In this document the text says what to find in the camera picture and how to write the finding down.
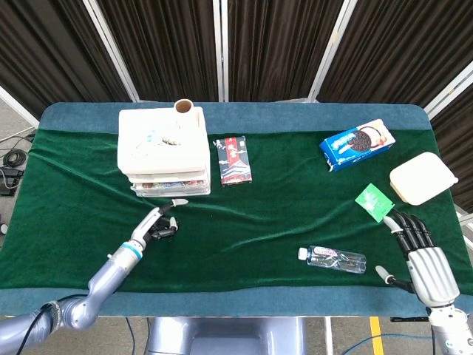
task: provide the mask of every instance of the green paper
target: green paper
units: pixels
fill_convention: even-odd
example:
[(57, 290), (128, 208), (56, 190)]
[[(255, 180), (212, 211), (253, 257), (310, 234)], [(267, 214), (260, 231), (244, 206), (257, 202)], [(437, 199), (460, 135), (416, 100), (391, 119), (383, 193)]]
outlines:
[(372, 183), (363, 190), (355, 202), (363, 207), (378, 223), (394, 207), (394, 203)]

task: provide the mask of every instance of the dark curtain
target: dark curtain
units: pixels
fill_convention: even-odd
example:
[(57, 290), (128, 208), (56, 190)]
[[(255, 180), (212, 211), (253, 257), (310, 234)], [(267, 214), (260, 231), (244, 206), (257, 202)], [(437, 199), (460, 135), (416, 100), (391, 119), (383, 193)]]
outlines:
[(99, 0), (141, 99), (218, 101), (212, 0)]
[(130, 101), (82, 1), (2, 1), (0, 84), (34, 116), (57, 101)]
[(432, 119), (443, 162), (458, 178), (453, 199), (473, 212), (473, 85)]
[(358, 0), (317, 99), (424, 107), (472, 60), (472, 1)]
[(342, 0), (229, 0), (230, 101), (307, 97)]

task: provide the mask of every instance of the robotic arm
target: robotic arm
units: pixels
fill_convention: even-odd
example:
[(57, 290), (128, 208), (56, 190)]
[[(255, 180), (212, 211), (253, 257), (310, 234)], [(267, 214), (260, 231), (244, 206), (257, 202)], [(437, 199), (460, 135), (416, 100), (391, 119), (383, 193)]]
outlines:
[(187, 202), (175, 199), (149, 212), (133, 231), (130, 240), (113, 255), (109, 254), (109, 260), (90, 279), (89, 294), (71, 295), (49, 302), (30, 314), (1, 321), (0, 355), (20, 354), (24, 347), (43, 342), (59, 328), (89, 328), (97, 319), (103, 303), (117, 291), (141, 260), (147, 244), (176, 233), (178, 226), (175, 218), (164, 217), (164, 214), (170, 208)]
[(397, 211), (394, 214), (398, 222), (386, 216), (384, 223), (401, 247), (412, 281), (397, 280), (382, 266), (376, 266), (376, 271), (386, 284), (417, 294), (426, 305), (442, 354), (473, 354), (473, 335), (468, 318), (453, 305), (460, 290), (445, 254), (435, 246), (421, 220)]

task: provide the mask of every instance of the plastic bottle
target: plastic bottle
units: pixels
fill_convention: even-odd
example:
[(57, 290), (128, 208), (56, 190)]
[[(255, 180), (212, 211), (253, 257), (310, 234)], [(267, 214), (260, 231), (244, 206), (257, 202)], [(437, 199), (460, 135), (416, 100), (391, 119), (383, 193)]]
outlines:
[(333, 268), (363, 274), (367, 269), (367, 258), (363, 254), (340, 251), (321, 246), (299, 248), (299, 260), (306, 260), (310, 266)]

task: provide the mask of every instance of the green felt tablecloth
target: green felt tablecloth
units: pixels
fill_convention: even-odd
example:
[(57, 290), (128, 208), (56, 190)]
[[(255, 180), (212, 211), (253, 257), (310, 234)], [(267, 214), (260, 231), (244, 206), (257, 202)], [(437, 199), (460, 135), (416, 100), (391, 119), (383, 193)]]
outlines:
[[(425, 152), (438, 153), (432, 131), (393, 131), (385, 153), (328, 172), (319, 143), (334, 132), (249, 134), (253, 183), (221, 187), (211, 145), (211, 195), (171, 211), (180, 221), (172, 241), (151, 244), (121, 291), (224, 291), (263, 285), (376, 285), (375, 266), (408, 277), (389, 230), (355, 198), (374, 183), (396, 208), (431, 229), (460, 290), (473, 294), (472, 268), (452, 198), (402, 203), (389, 172)], [(228, 135), (209, 136), (209, 141)], [(0, 253), (0, 288), (85, 288), (108, 253), (164, 200), (136, 197), (117, 168), (117, 135), (40, 129), (20, 198)], [(312, 268), (300, 246), (326, 246), (367, 256), (363, 275)]]

